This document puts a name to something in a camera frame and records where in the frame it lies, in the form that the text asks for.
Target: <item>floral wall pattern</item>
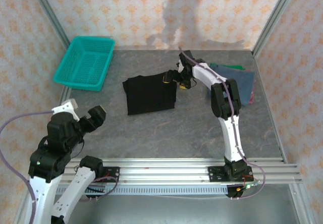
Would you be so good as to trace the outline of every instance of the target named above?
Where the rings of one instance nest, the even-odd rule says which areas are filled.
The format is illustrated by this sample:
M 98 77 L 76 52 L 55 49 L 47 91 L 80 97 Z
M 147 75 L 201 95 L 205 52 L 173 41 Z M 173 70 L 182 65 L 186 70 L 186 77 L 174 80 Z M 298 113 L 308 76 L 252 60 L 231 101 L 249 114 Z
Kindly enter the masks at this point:
M 292 0 L 257 64 L 288 161 L 323 220 L 323 0 Z
M 252 49 L 278 0 L 49 0 L 69 39 L 117 48 Z
M 65 49 L 37 0 L 0 0 L 0 124 L 22 113 L 50 110 L 62 87 L 52 80 Z M 26 117 L 5 128 L 1 150 L 28 176 L 30 154 L 46 135 L 50 115 Z M 0 161 L 1 223 L 13 223 L 23 182 Z

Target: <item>folded cloth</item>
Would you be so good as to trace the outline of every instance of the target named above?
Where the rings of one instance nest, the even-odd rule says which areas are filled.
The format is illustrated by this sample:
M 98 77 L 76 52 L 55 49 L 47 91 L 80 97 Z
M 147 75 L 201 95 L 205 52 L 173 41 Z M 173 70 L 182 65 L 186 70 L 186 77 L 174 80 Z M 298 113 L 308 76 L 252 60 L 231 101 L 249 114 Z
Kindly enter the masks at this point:
M 129 116 L 175 108 L 177 84 L 163 83 L 163 76 L 139 75 L 123 82 Z
M 224 64 L 221 64 L 221 66 L 231 68 L 231 69 L 245 70 L 245 68 L 243 66 L 241 66 L 241 65 L 224 65 Z
M 253 93 L 255 78 L 253 71 L 236 70 L 222 65 L 210 65 L 210 68 L 227 79 L 235 79 L 238 85 L 241 104 L 248 105 Z
M 252 88 L 251 98 L 250 98 L 249 104 L 253 104 L 253 98 L 254 98 L 254 84 L 253 84 L 253 88 Z

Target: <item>blue cloth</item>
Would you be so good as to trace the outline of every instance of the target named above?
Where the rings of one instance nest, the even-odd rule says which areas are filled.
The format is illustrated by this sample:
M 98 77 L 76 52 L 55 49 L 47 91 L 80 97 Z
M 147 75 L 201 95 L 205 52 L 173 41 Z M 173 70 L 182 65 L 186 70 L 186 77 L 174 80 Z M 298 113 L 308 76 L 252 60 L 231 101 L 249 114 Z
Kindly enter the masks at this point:
M 255 77 L 253 71 L 236 70 L 221 65 L 211 65 L 210 68 L 227 79 L 235 79 L 238 85 L 241 104 L 248 105 Z

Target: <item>metal bar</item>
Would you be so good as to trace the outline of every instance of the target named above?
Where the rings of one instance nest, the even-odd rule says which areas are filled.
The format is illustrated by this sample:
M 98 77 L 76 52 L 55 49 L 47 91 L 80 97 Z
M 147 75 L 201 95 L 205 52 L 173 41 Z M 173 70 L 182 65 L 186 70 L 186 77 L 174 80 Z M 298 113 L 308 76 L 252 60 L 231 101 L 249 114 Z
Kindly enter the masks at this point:
M 260 34 L 260 37 L 258 38 L 252 50 L 252 54 L 255 58 L 259 55 L 262 47 L 264 46 L 265 42 L 267 41 L 271 32 L 273 31 L 273 28 L 279 22 L 279 18 L 284 12 L 284 9 L 286 8 L 286 6 L 289 4 L 289 1 L 290 0 L 278 0 L 271 16 L 269 17 L 262 33 Z
M 54 29 L 56 30 L 57 34 L 59 35 L 60 39 L 62 40 L 65 48 L 67 49 L 70 45 L 70 41 L 62 28 L 59 20 L 57 19 L 53 9 L 51 8 L 48 0 L 38 0 L 39 3 L 41 4 L 43 10 L 46 12 L 50 22 L 54 26 Z
M 68 100 L 71 96 L 71 91 L 72 89 L 69 87 L 64 86 L 62 94 L 61 94 L 61 99 L 60 99 L 60 105 L 66 100 Z
M 65 169 L 61 185 L 71 182 L 75 175 L 74 167 L 80 159 L 74 159 Z M 251 158 L 263 168 L 267 184 L 302 183 L 296 164 L 285 164 L 281 158 Z M 233 182 L 211 183 L 208 166 L 223 166 L 223 160 L 207 158 L 140 158 L 140 159 L 104 159 L 103 166 L 119 166 L 119 185 L 231 185 Z M 259 168 L 253 167 L 255 178 L 262 179 Z
M 25 213 L 26 213 L 26 209 L 27 209 L 27 199 L 29 196 L 29 191 L 28 189 L 25 190 L 25 193 L 23 194 L 19 207 L 17 209 L 17 213 L 14 219 L 14 224 L 18 224 L 18 223 L 22 223 L 25 219 Z
M 287 155 L 286 155 L 286 152 L 284 150 L 284 147 L 282 145 L 282 140 L 281 140 L 281 137 L 280 135 L 278 134 L 278 129 L 277 129 L 277 121 L 275 119 L 275 117 L 273 116 L 273 111 L 271 110 L 271 107 L 269 105 L 269 102 L 268 102 L 268 97 L 267 97 L 267 94 L 266 94 L 266 91 L 264 89 L 264 86 L 263 86 L 263 79 L 262 79 L 262 76 L 259 72 L 259 68 L 258 68 L 258 65 L 257 65 L 257 58 L 254 59 L 255 60 L 255 66 L 256 66 L 256 70 L 257 70 L 257 73 L 258 73 L 258 76 L 259 76 L 259 79 L 260 79 L 260 85 L 261 85 L 261 89 L 262 89 L 262 92 L 264 94 L 264 98 L 265 98 L 265 101 L 266 101 L 266 105 L 267 105 L 267 108 L 269 110 L 269 116 L 271 118 L 271 121 L 272 121 L 272 125 L 273 125 L 273 128 L 274 128 L 274 133 L 276 135 L 276 139 L 277 139 L 277 143 L 278 143 L 278 146 L 279 146 L 279 149 L 281 151 L 281 154 L 282 154 L 282 157 L 283 157 L 283 161 L 285 163 L 287 163 Z
M 301 224 L 315 224 L 316 221 L 311 210 L 308 195 L 303 184 L 290 184 L 294 206 Z

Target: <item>black t-shirt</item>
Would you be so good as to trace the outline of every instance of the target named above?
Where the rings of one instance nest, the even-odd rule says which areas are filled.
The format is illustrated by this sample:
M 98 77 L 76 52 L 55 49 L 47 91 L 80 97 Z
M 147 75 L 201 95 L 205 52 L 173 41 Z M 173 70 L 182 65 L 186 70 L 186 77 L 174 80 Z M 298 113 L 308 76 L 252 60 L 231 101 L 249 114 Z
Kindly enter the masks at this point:
M 129 116 L 175 108 L 177 83 L 166 84 L 163 76 L 164 73 L 139 75 L 123 82 Z

